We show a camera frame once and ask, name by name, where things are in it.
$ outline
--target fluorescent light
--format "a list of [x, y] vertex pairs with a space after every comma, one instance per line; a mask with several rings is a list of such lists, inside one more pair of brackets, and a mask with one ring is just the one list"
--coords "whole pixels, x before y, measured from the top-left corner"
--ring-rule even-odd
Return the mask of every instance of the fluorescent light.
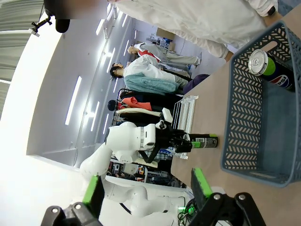
[[99, 22], [99, 25], [98, 25], [98, 27], [96, 29], [96, 35], [99, 34], [99, 32], [100, 32], [100, 30], [101, 30], [101, 28], [103, 26], [103, 23], [104, 23], [104, 19], [101, 19], [100, 22]]
[[91, 118], [93, 118], [95, 116], [95, 113], [93, 113], [93, 112], [87, 112], [87, 117], [89, 118], [89, 117], [91, 117]]
[[123, 20], [122, 27], [123, 27], [124, 24], [126, 23], [126, 20], [127, 20], [127, 14], [126, 14], [126, 17], [125, 17], [124, 20]]
[[107, 14], [109, 14], [111, 11], [111, 3], [108, 4], [108, 7], [107, 7]]
[[108, 118], [109, 118], [109, 114], [107, 114], [107, 118], [105, 119], [105, 124], [104, 124], [104, 128], [103, 128], [103, 134], [104, 134], [105, 129], [107, 127]]
[[112, 57], [113, 54], [112, 54], [112, 53], [106, 53], [106, 52], [105, 52], [105, 53], [104, 53], [104, 56], [105, 56], [105, 57]]
[[110, 59], [110, 62], [109, 62], [108, 68], [107, 68], [107, 73], [109, 72], [109, 69], [110, 69], [110, 66], [111, 66], [111, 63], [112, 63], [112, 59], [114, 57], [114, 53], [115, 53], [115, 48], [113, 49], [113, 52], [112, 52], [112, 56], [111, 56], [111, 59]]
[[70, 102], [70, 105], [69, 105], [69, 109], [68, 109], [68, 113], [67, 113], [65, 125], [69, 125], [71, 114], [72, 114], [72, 110], [73, 110], [74, 103], [75, 103], [75, 99], [76, 99], [77, 93], [79, 91], [80, 83], [81, 83], [81, 77], [79, 76], [77, 78], [77, 82], [76, 82], [76, 85], [75, 85], [75, 88], [74, 88], [74, 91], [73, 91], [73, 95], [72, 95], [71, 102]]
[[125, 48], [125, 50], [124, 50], [123, 56], [125, 56], [125, 55], [126, 55], [126, 51], [127, 51], [128, 42], [129, 42], [129, 40], [127, 40], [127, 45], [126, 45], [126, 48]]
[[29, 30], [0, 31], [0, 34], [29, 34]]
[[116, 79], [116, 82], [115, 82], [115, 86], [114, 86], [113, 93], [115, 93], [115, 89], [116, 89], [117, 82], [118, 82], [118, 78]]
[[6, 84], [11, 84], [11, 81], [6, 81], [6, 80], [2, 80], [2, 79], [0, 79], [0, 82], [6, 83]]
[[91, 132], [93, 131], [95, 119], [96, 119], [96, 116], [97, 116], [98, 107], [99, 107], [99, 101], [97, 102], [97, 105], [96, 105], [96, 109], [95, 109], [95, 113], [94, 113], [94, 118], [93, 118], [93, 122], [92, 122], [92, 126], [91, 126]]
[[108, 17], [107, 17], [108, 21], [111, 19], [113, 13], [114, 13], [114, 10], [111, 10], [110, 13], [108, 14]]

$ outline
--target black hair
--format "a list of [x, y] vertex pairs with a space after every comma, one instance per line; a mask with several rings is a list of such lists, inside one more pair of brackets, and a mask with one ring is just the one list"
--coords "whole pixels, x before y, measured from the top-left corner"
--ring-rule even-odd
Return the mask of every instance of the black hair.
[[123, 99], [126, 95], [127, 95], [127, 92], [126, 92], [126, 91], [123, 91], [122, 93], [120, 93], [119, 97], [120, 97], [121, 99]]
[[118, 70], [118, 69], [122, 69], [121, 67], [119, 67], [119, 66], [114, 66], [115, 65], [115, 63], [113, 63], [112, 64], [112, 67], [111, 67], [111, 69], [110, 69], [110, 74], [111, 74], [111, 79], [112, 80], [116, 80], [116, 79], [121, 79], [121, 78], [123, 78], [123, 76], [120, 76], [120, 75], [116, 75], [115, 74], [115, 71], [116, 70]]
[[109, 111], [113, 112], [116, 110], [116, 100], [110, 100], [108, 102], [108, 109]]

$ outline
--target white shirt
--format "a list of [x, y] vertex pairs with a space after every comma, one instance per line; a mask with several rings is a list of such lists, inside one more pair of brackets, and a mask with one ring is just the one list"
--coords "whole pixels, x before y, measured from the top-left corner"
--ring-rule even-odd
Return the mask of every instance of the white shirt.
[[142, 72], [146, 77], [174, 81], [174, 75], [159, 69], [156, 58], [143, 55], [134, 60], [123, 71], [123, 77]]
[[116, 5], [223, 58], [224, 44], [243, 47], [266, 28], [261, 16], [278, 7], [277, 0], [119, 0]]

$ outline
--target pepsi can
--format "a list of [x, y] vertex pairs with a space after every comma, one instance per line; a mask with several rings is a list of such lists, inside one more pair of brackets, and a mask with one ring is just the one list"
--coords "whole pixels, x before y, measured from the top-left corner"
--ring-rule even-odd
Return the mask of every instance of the pepsi can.
[[255, 50], [249, 58], [248, 67], [253, 75], [289, 91], [295, 91], [293, 71], [278, 63], [273, 56], [268, 55], [265, 51]]

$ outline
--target woman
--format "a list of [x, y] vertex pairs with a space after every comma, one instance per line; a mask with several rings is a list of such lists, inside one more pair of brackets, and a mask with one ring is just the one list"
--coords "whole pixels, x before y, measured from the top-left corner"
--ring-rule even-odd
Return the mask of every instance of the woman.
[[181, 94], [190, 80], [160, 70], [156, 59], [149, 55], [134, 60], [126, 68], [121, 64], [113, 64], [110, 74], [112, 79], [124, 78], [124, 83], [130, 90], [162, 95], [175, 92]]
[[198, 66], [201, 59], [197, 56], [181, 56], [175, 53], [168, 52], [166, 49], [158, 48], [154, 44], [140, 43], [132, 45], [127, 50], [129, 53], [138, 54], [140, 57], [147, 54], [155, 57], [159, 62], [165, 63], [170, 67], [175, 67], [181, 70], [187, 70], [187, 65]]

